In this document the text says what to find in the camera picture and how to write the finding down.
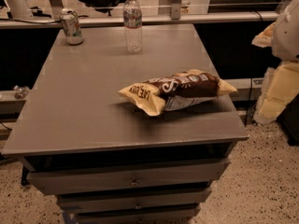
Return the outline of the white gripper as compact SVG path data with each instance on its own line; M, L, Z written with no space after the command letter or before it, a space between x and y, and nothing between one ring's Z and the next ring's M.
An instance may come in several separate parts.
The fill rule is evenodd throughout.
M284 61L277 68L269 67L264 74L253 119L267 124L275 121L299 94L299 0L291 0L276 22L254 36L251 44L272 46L272 54Z

